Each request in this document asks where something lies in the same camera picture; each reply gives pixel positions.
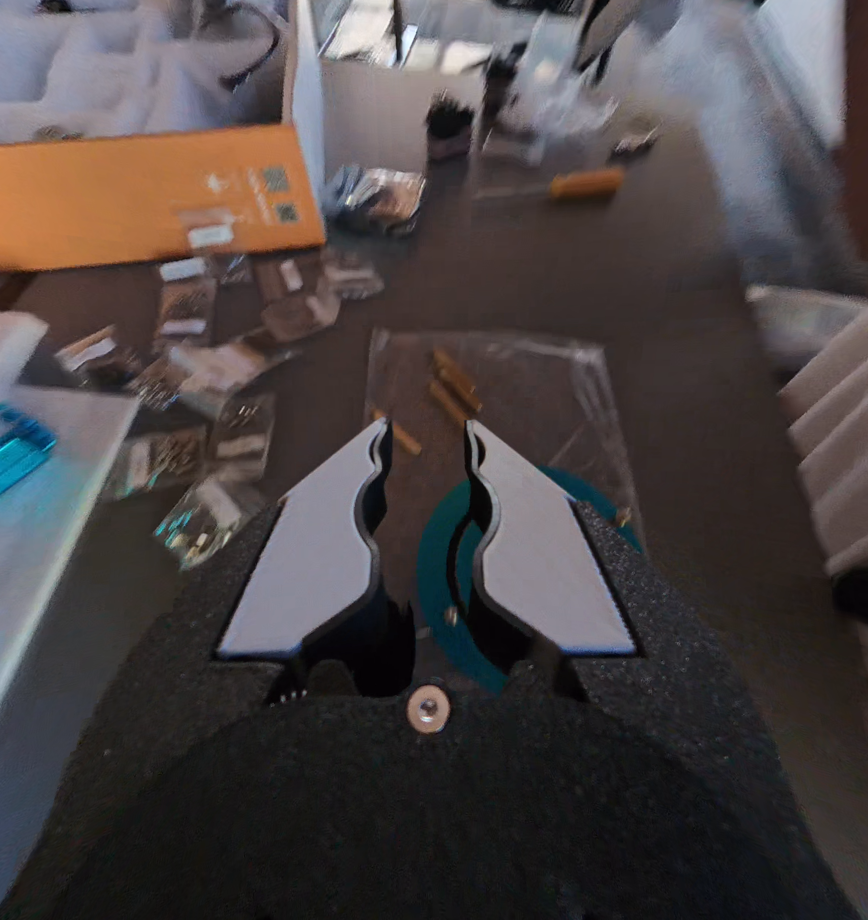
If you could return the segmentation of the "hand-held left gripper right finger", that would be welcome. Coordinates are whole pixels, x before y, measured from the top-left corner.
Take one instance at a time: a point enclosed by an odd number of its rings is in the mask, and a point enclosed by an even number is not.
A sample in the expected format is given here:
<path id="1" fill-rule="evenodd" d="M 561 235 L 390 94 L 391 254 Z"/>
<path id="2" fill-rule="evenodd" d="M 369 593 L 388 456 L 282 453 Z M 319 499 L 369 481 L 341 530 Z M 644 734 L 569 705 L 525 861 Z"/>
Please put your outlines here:
<path id="1" fill-rule="evenodd" d="M 477 420 L 464 429 L 480 534 L 464 620 L 486 656 L 634 656 L 637 644 L 569 493 Z"/>

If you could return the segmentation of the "blue round metal base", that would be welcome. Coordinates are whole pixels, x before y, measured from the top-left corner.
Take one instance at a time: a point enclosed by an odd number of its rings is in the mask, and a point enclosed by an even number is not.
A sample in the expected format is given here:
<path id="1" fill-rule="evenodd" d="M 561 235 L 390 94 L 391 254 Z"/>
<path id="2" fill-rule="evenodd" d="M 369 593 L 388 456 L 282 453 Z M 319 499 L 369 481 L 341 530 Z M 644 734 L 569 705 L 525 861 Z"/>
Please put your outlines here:
<path id="1" fill-rule="evenodd" d="M 601 490 L 584 480 L 555 466 L 538 466 L 544 476 L 564 489 L 572 500 L 586 502 L 598 512 L 625 543 L 644 553 L 635 529 L 631 523 L 631 512 L 626 509 L 626 521 L 622 525 L 619 509 Z M 452 671 L 460 678 L 471 682 L 472 691 L 484 691 L 493 696 L 499 694 L 507 683 L 507 675 L 486 659 L 478 650 L 469 630 L 459 622 L 448 624 L 444 615 L 453 605 L 451 578 L 460 590 L 461 599 L 468 602 L 472 589 L 472 566 L 474 549 L 481 540 L 481 531 L 473 522 L 465 523 L 456 551 L 454 576 L 449 576 L 451 541 L 458 527 L 463 524 L 470 502 L 470 484 L 460 482 L 449 489 L 440 499 L 428 518 L 420 537 L 417 552 L 416 582 L 420 612 L 424 615 L 431 635 L 451 664 Z"/>

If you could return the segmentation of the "large clear plastic bag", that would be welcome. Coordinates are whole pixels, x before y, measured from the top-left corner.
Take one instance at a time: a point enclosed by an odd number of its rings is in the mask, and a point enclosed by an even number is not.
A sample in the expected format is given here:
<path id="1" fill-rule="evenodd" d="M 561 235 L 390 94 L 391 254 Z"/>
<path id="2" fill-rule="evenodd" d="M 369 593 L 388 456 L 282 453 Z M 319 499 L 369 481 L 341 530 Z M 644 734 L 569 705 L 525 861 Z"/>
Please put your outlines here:
<path id="1" fill-rule="evenodd" d="M 463 428 L 428 394 L 439 379 L 432 351 L 446 351 L 476 385 L 477 420 L 533 466 L 555 466 L 584 480 L 626 509 L 641 545 L 645 533 L 619 413 L 601 346 L 575 339 L 510 332 L 371 334 L 366 397 L 422 445 L 412 457 L 394 441 L 386 482 L 389 514 L 383 546 L 405 558 L 417 549 L 440 499 L 466 481 Z"/>

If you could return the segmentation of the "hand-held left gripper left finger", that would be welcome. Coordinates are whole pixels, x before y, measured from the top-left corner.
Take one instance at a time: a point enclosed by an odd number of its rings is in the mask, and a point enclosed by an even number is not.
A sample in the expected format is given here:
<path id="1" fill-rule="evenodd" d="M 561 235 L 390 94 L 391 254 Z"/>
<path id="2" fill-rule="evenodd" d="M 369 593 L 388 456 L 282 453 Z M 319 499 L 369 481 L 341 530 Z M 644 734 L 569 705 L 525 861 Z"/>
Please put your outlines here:
<path id="1" fill-rule="evenodd" d="M 389 419 L 313 469 L 280 510 L 216 647 L 224 661 L 289 661 L 323 648 L 376 646 L 389 601 L 373 535 L 386 514 L 392 466 Z"/>

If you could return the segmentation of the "grey desk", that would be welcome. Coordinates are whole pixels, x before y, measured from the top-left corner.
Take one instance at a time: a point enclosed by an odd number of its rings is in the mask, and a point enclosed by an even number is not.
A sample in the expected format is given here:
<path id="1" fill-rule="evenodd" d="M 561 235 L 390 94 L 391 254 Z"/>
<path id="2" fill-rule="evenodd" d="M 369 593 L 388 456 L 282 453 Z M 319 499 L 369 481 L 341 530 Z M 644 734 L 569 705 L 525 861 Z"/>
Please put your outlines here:
<path id="1" fill-rule="evenodd" d="M 745 304 L 707 152 L 682 113 L 607 208 L 472 202 L 432 177 L 417 233 L 371 259 L 386 288 L 268 379 L 283 493 L 363 427 L 373 328 L 602 344 L 651 560 L 716 628 L 768 722 L 812 834 L 868 918 L 868 733 L 858 638 L 833 611 L 785 420 Z M 45 274 L 19 302 L 61 343 L 145 339 L 152 270 Z M 0 903 L 99 696 L 179 578 L 152 531 L 181 490 L 102 505 L 0 716 Z"/>

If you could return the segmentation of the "pile of small screw bags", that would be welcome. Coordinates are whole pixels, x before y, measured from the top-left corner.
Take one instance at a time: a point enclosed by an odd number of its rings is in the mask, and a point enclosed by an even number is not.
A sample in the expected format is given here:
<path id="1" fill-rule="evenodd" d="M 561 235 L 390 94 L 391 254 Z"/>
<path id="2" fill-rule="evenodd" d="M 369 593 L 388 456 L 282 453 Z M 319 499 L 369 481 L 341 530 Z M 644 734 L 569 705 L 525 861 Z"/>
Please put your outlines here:
<path id="1" fill-rule="evenodd" d="M 157 267 L 148 360 L 115 324 L 54 359 L 80 385 L 136 397 L 150 411 L 182 404 L 202 418 L 135 436 L 106 484 L 114 500 L 187 486 L 155 530 L 187 570 L 212 558 L 261 505 L 251 486 L 267 466 L 275 399 L 244 392 L 297 344 L 335 326 L 343 303 L 381 293 L 383 282 L 371 261 L 335 247 L 252 264 L 229 251 L 235 223 L 226 209 L 181 212 L 179 221 L 191 255 Z"/>

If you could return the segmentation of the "white foam box insert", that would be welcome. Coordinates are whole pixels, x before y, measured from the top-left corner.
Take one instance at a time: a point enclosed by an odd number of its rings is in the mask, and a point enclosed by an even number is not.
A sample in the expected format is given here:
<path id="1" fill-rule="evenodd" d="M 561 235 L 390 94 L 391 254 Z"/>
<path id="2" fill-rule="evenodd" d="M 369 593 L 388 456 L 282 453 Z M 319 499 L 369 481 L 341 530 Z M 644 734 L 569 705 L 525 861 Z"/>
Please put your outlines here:
<path id="1" fill-rule="evenodd" d="M 281 121 L 287 2 L 0 1 L 0 145 Z"/>

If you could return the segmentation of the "crumpled clear plastic wrap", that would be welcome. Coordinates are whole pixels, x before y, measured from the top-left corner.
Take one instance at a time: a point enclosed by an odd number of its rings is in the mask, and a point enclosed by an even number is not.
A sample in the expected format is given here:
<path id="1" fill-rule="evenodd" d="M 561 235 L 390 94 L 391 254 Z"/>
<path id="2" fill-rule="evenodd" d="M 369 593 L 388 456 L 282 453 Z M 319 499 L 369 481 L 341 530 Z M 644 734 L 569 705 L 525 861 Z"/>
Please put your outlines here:
<path id="1" fill-rule="evenodd" d="M 601 132 L 621 100 L 588 73 L 533 79 L 517 90 L 506 120 L 512 130 L 548 141 Z"/>

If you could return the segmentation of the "blue metal U bracket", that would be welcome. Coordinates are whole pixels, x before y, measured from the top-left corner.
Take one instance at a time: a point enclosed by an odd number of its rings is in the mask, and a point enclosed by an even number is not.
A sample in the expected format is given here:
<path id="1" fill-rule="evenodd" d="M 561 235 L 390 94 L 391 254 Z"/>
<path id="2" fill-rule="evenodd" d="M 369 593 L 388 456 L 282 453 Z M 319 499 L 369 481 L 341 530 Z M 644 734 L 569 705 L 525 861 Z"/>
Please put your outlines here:
<path id="1" fill-rule="evenodd" d="M 43 466 L 57 445 L 57 435 L 40 420 L 0 402 L 0 496 Z"/>

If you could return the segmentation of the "flat white foam sheet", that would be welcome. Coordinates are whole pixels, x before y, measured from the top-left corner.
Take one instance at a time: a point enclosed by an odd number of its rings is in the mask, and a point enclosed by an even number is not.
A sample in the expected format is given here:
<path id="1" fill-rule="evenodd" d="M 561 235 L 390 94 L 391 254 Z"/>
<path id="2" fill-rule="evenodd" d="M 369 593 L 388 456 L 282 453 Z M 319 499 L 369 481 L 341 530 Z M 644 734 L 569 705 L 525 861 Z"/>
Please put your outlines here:
<path id="1" fill-rule="evenodd" d="M 0 313 L 0 403 L 57 435 L 49 460 L 0 496 L 0 704 L 138 411 L 131 397 L 21 383 L 47 329 Z"/>

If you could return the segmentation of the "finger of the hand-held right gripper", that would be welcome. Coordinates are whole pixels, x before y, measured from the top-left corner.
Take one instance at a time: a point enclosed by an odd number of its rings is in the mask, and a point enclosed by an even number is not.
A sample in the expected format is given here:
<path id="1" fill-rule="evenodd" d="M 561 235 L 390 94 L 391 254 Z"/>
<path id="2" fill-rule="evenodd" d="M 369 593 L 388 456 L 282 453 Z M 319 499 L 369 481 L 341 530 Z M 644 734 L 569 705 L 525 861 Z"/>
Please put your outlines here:
<path id="1" fill-rule="evenodd" d="M 595 65 L 594 75 L 605 75 L 615 42 L 635 21 L 642 6 L 642 1 L 589 2 L 580 24 L 574 70 L 580 74 Z"/>

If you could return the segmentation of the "black servo motor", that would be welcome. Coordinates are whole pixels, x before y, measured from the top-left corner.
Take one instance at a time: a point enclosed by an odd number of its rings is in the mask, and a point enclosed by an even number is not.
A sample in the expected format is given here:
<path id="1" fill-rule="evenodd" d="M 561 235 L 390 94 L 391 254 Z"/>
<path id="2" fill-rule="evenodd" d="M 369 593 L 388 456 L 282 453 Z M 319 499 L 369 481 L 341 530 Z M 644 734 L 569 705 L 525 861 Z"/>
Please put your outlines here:
<path id="1" fill-rule="evenodd" d="M 433 98 L 426 115 L 429 163 L 441 163 L 469 155 L 476 110 L 447 93 Z"/>
<path id="2" fill-rule="evenodd" d="M 486 62 L 483 74 L 485 88 L 482 105 L 482 121 L 485 124 L 495 121 L 506 102 L 509 87 L 518 71 L 520 56 L 512 49 L 501 54 L 494 54 Z"/>

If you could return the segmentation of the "silver antistatic bag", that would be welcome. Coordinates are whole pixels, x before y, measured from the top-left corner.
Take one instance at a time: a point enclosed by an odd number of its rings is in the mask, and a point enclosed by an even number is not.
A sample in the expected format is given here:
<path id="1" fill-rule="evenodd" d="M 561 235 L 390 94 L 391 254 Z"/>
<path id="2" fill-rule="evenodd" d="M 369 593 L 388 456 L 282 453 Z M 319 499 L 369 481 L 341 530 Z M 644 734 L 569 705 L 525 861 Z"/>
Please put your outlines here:
<path id="1" fill-rule="evenodd" d="M 359 234 L 412 234 L 428 189 L 428 176 L 384 167 L 340 167 L 323 191 L 325 216 Z"/>

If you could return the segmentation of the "orange cardboard box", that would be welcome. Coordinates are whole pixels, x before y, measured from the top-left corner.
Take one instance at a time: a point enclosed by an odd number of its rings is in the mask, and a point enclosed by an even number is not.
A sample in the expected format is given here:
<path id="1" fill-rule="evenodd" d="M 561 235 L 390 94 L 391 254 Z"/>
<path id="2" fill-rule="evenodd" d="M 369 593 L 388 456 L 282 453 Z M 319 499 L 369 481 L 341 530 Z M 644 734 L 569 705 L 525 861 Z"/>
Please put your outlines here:
<path id="1" fill-rule="evenodd" d="M 230 252 L 325 242 L 322 76 L 309 2 L 287 2 L 282 120 L 208 132 L 0 145 L 0 272 L 191 252 L 179 214 L 226 209 Z"/>

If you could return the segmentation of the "crumpled clear plastic bag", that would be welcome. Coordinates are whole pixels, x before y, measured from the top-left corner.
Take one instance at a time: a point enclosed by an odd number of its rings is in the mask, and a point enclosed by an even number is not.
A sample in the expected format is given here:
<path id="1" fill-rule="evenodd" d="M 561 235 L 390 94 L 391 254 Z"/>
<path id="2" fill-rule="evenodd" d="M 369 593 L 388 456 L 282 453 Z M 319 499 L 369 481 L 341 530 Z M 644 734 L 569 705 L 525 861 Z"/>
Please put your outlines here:
<path id="1" fill-rule="evenodd" d="M 773 374 L 788 382 L 868 307 L 865 297 L 750 284 L 745 300 Z"/>

